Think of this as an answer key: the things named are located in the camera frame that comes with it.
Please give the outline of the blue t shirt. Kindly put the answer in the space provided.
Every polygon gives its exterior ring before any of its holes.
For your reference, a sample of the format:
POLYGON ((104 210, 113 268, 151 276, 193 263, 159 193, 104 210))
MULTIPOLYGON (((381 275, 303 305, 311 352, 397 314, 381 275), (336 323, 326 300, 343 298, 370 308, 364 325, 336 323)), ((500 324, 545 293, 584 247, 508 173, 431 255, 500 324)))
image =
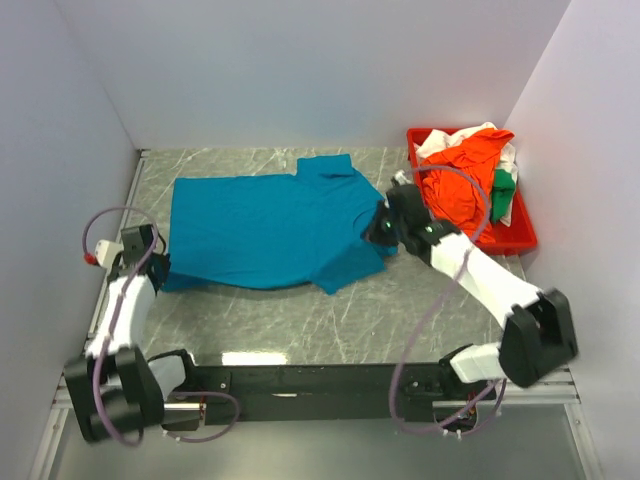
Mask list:
POLYGON ((179 178, 163 289, 311 283, 334 294, 397 252, 363 236, 381 199, 347 154, 300 158, 293 174, 179 178))

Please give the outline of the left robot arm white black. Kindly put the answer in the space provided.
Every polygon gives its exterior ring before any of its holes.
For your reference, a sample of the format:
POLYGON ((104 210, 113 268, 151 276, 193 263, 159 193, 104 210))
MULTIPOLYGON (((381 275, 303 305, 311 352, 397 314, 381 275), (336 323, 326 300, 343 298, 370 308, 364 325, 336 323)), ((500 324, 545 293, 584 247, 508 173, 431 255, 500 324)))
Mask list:
POLYGON ((140 443, 165 420, 165 400, 193 399, 200 378, 185 350, 147 360, 140 348, 148 313, 164 285, 169 255, 157 252, 157 227, 121 231, 120 242, 100 241, 85 259, 107 271, 107 305, 95 337, 63 370, 80 432, 88 443, 140 443))

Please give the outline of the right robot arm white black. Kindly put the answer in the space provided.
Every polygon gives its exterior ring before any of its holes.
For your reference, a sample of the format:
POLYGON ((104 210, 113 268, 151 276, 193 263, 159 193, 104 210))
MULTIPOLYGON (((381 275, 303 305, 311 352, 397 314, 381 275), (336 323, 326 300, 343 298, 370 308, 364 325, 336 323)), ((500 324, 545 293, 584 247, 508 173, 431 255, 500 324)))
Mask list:
POLYGON ((463 346, 441 360, 439 387, 447 397, 460 399, 483 380, 506 378, 528 388, 578 356, 568 298, 518 278, 451 222, 433 219, 417 186, 388 190, 364 238, 403 245, 474 297, 501 327, 499 342, 463 346))

